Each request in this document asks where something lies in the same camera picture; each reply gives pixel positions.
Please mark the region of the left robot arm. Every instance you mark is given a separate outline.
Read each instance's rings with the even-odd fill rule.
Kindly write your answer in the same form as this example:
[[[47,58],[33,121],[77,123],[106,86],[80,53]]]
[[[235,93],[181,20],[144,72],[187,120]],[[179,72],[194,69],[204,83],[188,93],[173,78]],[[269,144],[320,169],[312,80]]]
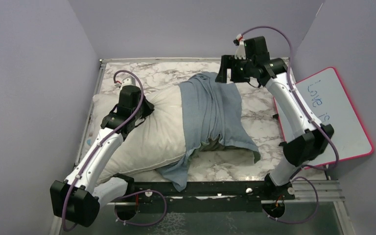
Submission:
[[[120,88],[118,103],[101,122],[90,150],[64,181],[50,187],[55,216],[83,227],[89,227],[100,209],[116,198],[128,201],[134,196],[133,180],[114,176],[107,182],[97,180],[114,152],[124,143],[136,122],[154,111],[143,91],[135,85]]]

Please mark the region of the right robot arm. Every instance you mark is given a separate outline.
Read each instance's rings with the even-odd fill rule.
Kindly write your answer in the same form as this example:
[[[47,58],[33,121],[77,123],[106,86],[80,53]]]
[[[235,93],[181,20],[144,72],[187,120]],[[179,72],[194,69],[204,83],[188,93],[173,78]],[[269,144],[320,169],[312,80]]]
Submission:
[[[255,78],[258,85],[265,87],[275,98],[292,130],[293,139],[283,145],[284,158],[264,179],[263,194],[275,199],[299,169],[324,153],[334,128],[330,124],[324,125],[305,104],[290,78],[290,68],[283,59],[270,57],[263,36],[244,40],[239,34],[234,44],[237,46],[235,54],[221,57],[216,82],[226,83],[228,70],[234,83]]]

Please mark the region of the patchwork and blue pillowcase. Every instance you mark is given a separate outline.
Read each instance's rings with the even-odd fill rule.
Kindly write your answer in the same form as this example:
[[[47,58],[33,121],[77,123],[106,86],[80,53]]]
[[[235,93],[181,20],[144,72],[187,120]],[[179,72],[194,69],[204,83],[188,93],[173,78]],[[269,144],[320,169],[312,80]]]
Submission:
[[[215,72],[206,71],[178,84],[186,149],[180,160],[157,169],[178,192],[187,186],[191,156],[201,150],[247,149],[255,163],[261,158],[241,123],[242,100],[237,86],[217,83],[216,77]]]

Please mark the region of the white pillow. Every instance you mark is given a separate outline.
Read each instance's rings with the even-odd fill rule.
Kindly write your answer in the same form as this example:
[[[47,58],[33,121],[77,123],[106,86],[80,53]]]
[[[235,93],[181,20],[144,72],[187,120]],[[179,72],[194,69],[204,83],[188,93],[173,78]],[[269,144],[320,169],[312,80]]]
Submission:
[[[131,176],[176,163],[185,156],[179,86],[153,92],[145,98],[154,105],[154,111],[113,153],[97,180],[98,184],[108,181],[116,173]]]

